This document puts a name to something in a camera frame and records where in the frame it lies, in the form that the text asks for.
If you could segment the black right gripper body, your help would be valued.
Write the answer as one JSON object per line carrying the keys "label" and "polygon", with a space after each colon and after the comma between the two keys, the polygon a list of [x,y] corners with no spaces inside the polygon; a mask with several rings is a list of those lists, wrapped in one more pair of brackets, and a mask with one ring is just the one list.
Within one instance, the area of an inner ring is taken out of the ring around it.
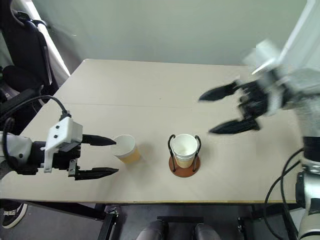
{"label": "black right gripper body", "polygon": [[238,105],[242,120],[256,119],[264,115],[268,110],[269,95],[258,84],[258,81],[238,82],[237,84],[242,92]]}

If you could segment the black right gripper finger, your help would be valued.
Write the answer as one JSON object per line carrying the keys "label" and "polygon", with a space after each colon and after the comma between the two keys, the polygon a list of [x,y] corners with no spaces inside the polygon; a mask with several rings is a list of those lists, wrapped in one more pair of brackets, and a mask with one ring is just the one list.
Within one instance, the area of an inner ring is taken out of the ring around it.
{"label": "black right gripper finger", "polygon": [[216,87],[206,91],[199,97],[198,100],[209,102],[219,101],[227,96],[233,95],[239,88],[240,86],[238,85],[238,83],[236,81],[233,81],[230,84]]}
{"label": "black right gripper finger", "polygon": [[231,120],[217,125],[208,132],[216,135],[234,135],[247,131],[259,131],[261,128],[255,119]]}

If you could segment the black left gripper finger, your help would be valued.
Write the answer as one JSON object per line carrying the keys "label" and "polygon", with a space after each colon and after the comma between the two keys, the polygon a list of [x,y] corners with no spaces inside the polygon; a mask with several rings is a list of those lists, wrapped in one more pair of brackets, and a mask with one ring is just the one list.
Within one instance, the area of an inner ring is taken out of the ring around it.
{"label": "black left gripper finger", "polygon": [[76,181],[95,180],[117,173],[119,169],[111,167],[95,167],[91,170],[76,170],[74,179]]}
{"label": "black left gripper finger", "polygon": [[111,146],[117,144],[114,140],[110,138],[90,134],[83,134],[81,143],[89,144],[91,146]]}

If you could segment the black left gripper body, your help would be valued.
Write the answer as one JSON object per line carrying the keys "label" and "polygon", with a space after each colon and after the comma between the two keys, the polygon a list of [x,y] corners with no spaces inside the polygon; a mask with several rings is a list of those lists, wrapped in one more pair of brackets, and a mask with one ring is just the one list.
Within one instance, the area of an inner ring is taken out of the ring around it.
{"label": "black left gripper body", "polygon": [[80,178],[80,167],[78,159],[81,156],[81,144],[75,146],[59,146],[53,154],[52,168],[66,170],[68,177]]}

